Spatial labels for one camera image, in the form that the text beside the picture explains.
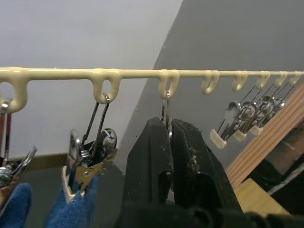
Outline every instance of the hook rack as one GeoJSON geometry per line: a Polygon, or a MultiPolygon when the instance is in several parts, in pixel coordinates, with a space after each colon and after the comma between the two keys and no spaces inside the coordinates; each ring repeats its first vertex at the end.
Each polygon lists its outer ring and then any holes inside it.
{"type": "Polygon", "coordinates": [[[122,69],[43,69],[43,68],[22,68],[3,67],[0,68],[0,83],[9,82],[15,91],[15,98],[10,102],[8,113],[20,111],[27,102],[27,83],[32,80],[69,80],[88,79],[93,83],[94,99],[101,104],[105,104],[105,97],[102,95],[103,82],[111,82],[111,91],[108,94],[112,102],[119,90],[120,81],[123,78],[158,78],[159,93],[162,99],[167,98],[166,85],[171,80],[169,88],[172,96],[177,88],[180,77],[202,77],[201,91],[203,94],[210,94],[219,77],[234,77],[232,85],[233,91],[238,91],[245,84],[247,77],[258,77],[256,86],[262,89],[270,76],[276,76],[275,85],[280,87],[287,76],[291,76],[290,85],[294,85],[304,72],[287,71],[218,71],[218,70],[122,70],[122,69]]]}

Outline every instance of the cream plastic rail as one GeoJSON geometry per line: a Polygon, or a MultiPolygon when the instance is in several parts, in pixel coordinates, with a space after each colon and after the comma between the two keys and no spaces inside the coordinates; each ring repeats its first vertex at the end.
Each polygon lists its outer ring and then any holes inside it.
{"type": "Polygon", "coordinates": [[[123,78],[158,78],[159,93],[162,99],[167,99],[166,85],[171,80],[169,88],[170,96],[174,94],[180,77],[202,77],[201,91],[203,94],[211,93],[219,77],[233,77],[232,90],[238,91],[244,85],[247,77],[258,77],[256,86],[262,89],[270,76],[276,76],[275,86],[280,87],[287,76],[291,76],[290,85],[294,85],[304,72],[286,71],[217,71],[217,70],[121,70],[121,69],[34,69],[21,67],[0,68],[0,83],[9,82],[12,84],[15,97],[11,101],[8,113],[15,113],[21,110],[27,102],[27,83],[31,80],[69,80],[88,79],[93,83],[94,99],[105,104],[106,100],[102,95],[103,82],[111,82],[109,93],[110,102],[113,101],[119,90],[119,84],[123,78]]]}

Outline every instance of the blue glove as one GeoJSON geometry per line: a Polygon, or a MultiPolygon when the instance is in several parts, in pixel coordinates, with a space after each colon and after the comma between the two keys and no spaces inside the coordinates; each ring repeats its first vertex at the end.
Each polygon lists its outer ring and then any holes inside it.
{"type": "Polygon", "coordinates": [[[10,202],[0,217],[1,228],[23,228],[32,201],[32,188],[29,184],[19,184],[10,202]]]}
{"type": "Polygon", "coordinates": [[[64,192],[61,189],[51,209],[45,228],[88,228],[95,209],[96,188],[97,177],[93,177],[86,195],[82,197],[78,191],[69,204],[67,204],[64,192]]]}

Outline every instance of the blue fabric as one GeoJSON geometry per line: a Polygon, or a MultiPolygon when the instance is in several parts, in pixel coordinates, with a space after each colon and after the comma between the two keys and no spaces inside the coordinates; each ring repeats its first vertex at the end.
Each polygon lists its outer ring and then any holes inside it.
{"type": "Polygon", "coordinates": [[[22,228],[32,201],[32,188],[29,184],[18,185],[10,202],[0,217],[0,228],[22,228]]]}
{"type": "MultiPolygon", "coordinates": [[[[97,177],[93,177],[82,198],[80,192],[67,204],[64,192],[55,201],[45,228],[88,228],[95,209],[94,199],[97,188],[97,177]]],[[[16,187],[12,199],[0,217],[0,228],[23,228],[31,205],[32,189],[29,184],[16,187]]]]}

